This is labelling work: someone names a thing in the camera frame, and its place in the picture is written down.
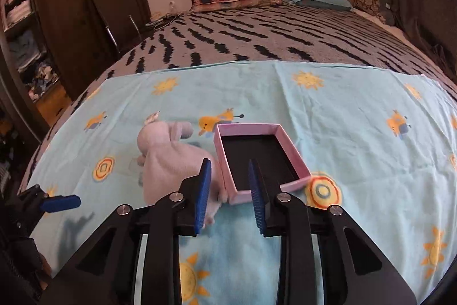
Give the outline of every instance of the white plush bunny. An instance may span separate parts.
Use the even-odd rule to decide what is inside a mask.
[[[179,190],[181,182],[198,175],[205,158],[211,161],[211,185],[205,214],[205,224],[214,223],[214,215],[227,202],[219,162],[206,150],[181,143],[189,138],[193,128],[189,122],[157,121],[158,113],[148,117],[138,134],[141,154],[138,164],[143,166],[143,193],[147,204],[155,204],[162,197]]]

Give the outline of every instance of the bed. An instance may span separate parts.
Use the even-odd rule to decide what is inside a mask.
[[[163,82],[174,83],[162,92]],[[126,53],[50,129],[22,186],[75,192],[83,205],[43,218],[34,238],[56,272],[118,204],[144,205],[133,160],[147,115],[159,109],[198,129],[200,116],[234,108],[247,121],[283,125],[422,301],[457,253],[456,100],[454,83],[427,56],[368,15],[288,4],[191,13]],[[107,119],[88,130],[100,113]],[[189,141],[214,153],[211,137]],[[108,155],[115,172],[96,182],[92,170]],[[309,203],[310,192],[297,196]],[[223,206],[208,231],[180,240],[183,265],[200,273],[184,303],[273,304],[279,241],[262,239],[243,204]]]

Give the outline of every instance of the metal bolt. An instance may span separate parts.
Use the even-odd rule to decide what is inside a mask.
[[[122,206],[117,207],[117,214],[124,216],[130,213],[130,206],[123,204]]]
[[[170,200],[173,202],[180,202],[184,199],[184,195],[180,192],[174,192],[170,194]]]
[[[278,198],[278,201],[280,202],[290,202],[291,199],[290,195],[287,193],[279,193],[276,198]]]
[[[340,206],[330,207],[330,213],[335,216],[341,216],[343,214],[343,209]]]

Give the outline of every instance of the open pink box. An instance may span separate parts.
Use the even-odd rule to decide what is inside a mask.
[[[247,182],[249,158],[258,161],[266,181],[268,177],[278,180],[283,192],[298,190],[311,179],[300,153],[280,124],[218,124],[214,144],[230,204],[252,201]]]

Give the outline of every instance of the black and white bedspread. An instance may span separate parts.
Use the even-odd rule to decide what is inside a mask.
[[[23,181],[60,126],[105,79],[233,60],[359,64],[439,81],[457,101],[457,87],[428,58],[373,22],[347,11],[282,5],[189,14],[158,30],[107,69],[62,115],[35,152]]]

